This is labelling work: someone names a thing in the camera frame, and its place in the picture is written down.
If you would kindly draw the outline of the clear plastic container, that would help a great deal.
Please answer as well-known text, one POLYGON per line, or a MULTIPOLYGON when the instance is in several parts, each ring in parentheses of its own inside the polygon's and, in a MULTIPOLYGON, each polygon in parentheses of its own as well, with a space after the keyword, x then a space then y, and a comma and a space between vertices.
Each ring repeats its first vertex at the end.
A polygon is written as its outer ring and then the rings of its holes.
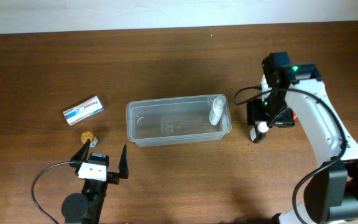
POLYGON ((132 101, 126 108, 127 138, 139 147, 222 139, 232 129, 229 105, 216 125, 209 114, 221 94, 132 101))

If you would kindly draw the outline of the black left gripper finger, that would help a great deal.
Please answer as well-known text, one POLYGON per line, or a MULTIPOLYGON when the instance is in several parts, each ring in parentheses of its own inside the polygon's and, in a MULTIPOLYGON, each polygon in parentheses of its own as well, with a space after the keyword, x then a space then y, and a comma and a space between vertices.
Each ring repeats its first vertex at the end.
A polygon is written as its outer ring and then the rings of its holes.
POLYGON ((90 149, 91 141, 89 139, 83 144, 80 150, 78 150, 70 159, 71 167, 79 167, 82 162, 84 162, 88 156, 90 149))
POLYGON ((119 161, 119 178, 128 179, 129 178, 129 167, 127 163, 127 146, 124 145, 121 153, 121 158, 119 161))

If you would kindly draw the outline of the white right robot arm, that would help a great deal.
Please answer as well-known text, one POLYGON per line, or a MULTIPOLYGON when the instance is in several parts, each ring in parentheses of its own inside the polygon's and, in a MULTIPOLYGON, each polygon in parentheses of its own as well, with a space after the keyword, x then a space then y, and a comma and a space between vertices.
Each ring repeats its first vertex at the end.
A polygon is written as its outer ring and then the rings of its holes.
POLYGON ((358 219, 358 143, 339 119, 314 64, 292 64, 285 52, 262 61, 261 93, 246 101, 250 139, 297 118, 313 148, 317 169, 297 183, 292 210, 273 223, 344 223, 358 219))

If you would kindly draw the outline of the dark bottle white cap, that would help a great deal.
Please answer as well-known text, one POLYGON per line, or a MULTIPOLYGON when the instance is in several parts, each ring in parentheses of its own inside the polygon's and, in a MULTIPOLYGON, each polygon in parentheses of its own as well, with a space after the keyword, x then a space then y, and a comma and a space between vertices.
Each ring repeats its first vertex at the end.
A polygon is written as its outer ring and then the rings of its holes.
POLYGON ((259 143, 261 140, 265 138, 265 135, 269 127, 267 126, 266 122, 260 122, 256 124, 250 131, 250 139, 253 143, 259 143))

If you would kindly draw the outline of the white Panadol box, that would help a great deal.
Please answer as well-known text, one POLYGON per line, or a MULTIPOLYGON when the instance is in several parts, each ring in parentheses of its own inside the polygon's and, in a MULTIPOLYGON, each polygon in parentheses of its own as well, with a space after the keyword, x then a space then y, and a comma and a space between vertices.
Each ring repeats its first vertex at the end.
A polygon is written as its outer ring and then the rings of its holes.
POLYGON ((63 112, 63 116, 66 122, 72 126, 89 116, 92 116, 100 111, 103 111, 104 107, 97 96, 94 96, 77 106, 74 106, 63 112))

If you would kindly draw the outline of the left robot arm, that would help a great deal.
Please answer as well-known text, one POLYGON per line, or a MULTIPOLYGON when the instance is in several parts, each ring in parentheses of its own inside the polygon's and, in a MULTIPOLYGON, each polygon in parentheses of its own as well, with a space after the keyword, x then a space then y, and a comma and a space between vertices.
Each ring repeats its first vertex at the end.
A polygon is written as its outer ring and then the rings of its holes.
POLYGON ((75 174, 85 182, 80 193, 70 194, 62 202, 65 223, 98 223, 108 185, 118 185, 121 179, 129 177, 126 146, 122 149, 118 172, 108 171, 109 156, 95 152, 90 154, 89 149, 90 140, 87 140, 70 159, 70 166, 76 169, 75 174))

